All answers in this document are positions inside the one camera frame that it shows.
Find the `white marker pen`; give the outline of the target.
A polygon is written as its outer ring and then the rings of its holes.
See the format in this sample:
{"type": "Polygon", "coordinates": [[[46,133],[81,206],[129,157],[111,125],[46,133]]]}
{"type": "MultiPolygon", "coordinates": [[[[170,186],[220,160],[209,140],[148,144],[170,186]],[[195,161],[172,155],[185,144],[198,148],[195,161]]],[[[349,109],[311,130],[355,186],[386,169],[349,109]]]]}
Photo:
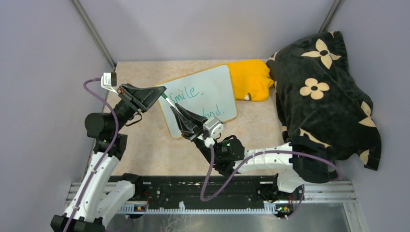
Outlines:
{"type": "Polygon", "coordinates": [[[175,104],[170,100],[170,98],[168,97],[167,99],[165,99],[166,102],[170,105],[170,107],[177,109],[177,107],[175,106],[175,104]]]}

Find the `yellow-framed whiteboard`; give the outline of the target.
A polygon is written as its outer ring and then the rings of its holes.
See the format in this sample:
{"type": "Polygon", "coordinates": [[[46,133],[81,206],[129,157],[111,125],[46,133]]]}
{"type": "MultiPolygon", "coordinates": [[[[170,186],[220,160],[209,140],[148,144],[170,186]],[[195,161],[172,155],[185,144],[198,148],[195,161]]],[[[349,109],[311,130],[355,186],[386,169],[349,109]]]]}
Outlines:
{"type": "Polygon", "coordinates": [[[157,86],[166,87],[165,94],[174,104],[178,103],[200,116],[215,116],[227,122],[238,115],[227,65],[158,83],[157,86]]]}

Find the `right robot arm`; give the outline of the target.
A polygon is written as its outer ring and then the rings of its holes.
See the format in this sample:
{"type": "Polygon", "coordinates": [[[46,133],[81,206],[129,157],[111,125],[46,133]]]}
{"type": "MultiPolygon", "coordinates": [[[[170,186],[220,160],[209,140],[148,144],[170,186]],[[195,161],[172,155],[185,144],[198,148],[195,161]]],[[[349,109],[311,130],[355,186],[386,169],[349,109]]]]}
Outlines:
{"type": "Polygon", "coordinates": [[[323,145],[301,136],[280,146],[245,149],[240,140],[231,135],[218,142],[224,124],[215,116],[206,118],[195,114],[178,103],[170,103],[177,126],[183,138],[195,143],[208,159],[209,168],[201,187],[201,200],[206,202],[219,195],[236,174],[256,170],[280,169],[272,186],[273,195],[285,199],[299,186],[307,183],[327,183],[339,180],[340,169],[327,159],[323,145]],[[212,170],[227,177],[220,189],[209,197],[205,190],[212,170]]]}

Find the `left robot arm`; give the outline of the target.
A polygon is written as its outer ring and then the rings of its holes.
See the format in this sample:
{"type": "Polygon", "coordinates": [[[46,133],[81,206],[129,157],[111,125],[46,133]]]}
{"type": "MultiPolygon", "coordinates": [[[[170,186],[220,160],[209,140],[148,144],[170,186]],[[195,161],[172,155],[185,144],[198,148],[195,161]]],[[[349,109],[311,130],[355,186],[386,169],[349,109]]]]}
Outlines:
{"type": "Polygon", "coordinates": [[[87,136],[94,138],[91,163],[80,188],[62,215],[55,215],[51,228],[55,232],[104,232],[120,207],[130,198],[139,200],[145,187],[136,174],[125,173],[114,190],[103,197],[113,170],[125,152],[127,135],[119,131],[130,126],[136,115],[146,112],[162,96],[166,87],[138,88],[122,84],[115,92],[120,101],[108,113],[91,113],[85,119],[87,136]]]}

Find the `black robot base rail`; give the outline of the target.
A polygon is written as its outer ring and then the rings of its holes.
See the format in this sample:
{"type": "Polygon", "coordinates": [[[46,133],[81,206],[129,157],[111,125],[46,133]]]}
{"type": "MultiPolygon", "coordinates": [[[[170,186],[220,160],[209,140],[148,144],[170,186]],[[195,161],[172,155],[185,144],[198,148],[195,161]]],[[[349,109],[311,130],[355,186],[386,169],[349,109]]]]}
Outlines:
{"type": "Polygon", "coordinates": [[[143,214],[272,214],[289,217],[300,205],[304,188],[282,192],[277,176],[140,176],[123,210],[143,214]]]}

